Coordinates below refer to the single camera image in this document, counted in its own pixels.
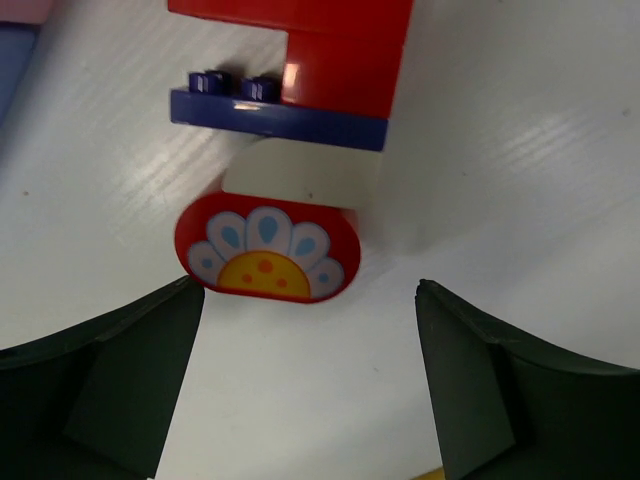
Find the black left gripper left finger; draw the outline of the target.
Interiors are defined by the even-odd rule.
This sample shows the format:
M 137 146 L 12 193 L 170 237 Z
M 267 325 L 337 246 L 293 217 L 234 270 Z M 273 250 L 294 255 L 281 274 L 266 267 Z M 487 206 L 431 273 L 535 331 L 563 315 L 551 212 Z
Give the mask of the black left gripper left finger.
M 183 277 L 2 350 L 2 478 L 154 478 L 204 297 Z

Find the dark blue lego plate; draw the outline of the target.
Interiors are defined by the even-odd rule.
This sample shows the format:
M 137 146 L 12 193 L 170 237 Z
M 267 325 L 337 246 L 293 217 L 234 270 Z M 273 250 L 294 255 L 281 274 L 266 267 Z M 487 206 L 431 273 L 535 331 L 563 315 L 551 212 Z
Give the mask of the dark blue lego plate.
M 236 78 L 225 70 L 191 71 L 169 94 L 175 124 L 380 152 L 388 122 L 358 114 L 284 104 L 273 76 Z

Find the red flower printed lego piece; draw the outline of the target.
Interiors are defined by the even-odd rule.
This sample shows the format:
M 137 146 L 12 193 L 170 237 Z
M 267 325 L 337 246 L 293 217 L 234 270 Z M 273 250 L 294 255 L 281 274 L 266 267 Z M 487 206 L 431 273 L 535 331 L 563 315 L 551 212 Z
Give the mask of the red flower printed lego piece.
M 362 258 L 340 209 L 222 190 L 183 211 L 174 246 L 185 271 L 212 291 L 301 304 L 344 291 Z

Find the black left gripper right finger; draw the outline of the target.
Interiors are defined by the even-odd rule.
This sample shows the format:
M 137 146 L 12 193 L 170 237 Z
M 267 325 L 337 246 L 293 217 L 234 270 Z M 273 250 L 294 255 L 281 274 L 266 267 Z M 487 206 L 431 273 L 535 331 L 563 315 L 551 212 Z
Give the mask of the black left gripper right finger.
M 449 479 L 635 479 L 639 373 L 553 345 L 431 281 L 415 297 Z

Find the red stepped lego brick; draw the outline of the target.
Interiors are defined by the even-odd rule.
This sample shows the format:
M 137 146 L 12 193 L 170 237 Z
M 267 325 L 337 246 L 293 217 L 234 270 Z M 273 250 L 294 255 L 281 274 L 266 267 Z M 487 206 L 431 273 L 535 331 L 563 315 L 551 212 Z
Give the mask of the red stepped lego brick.
M 389 117 L 411 0 L 174 0 L 172 13 L 287 34 L 284 103 Z

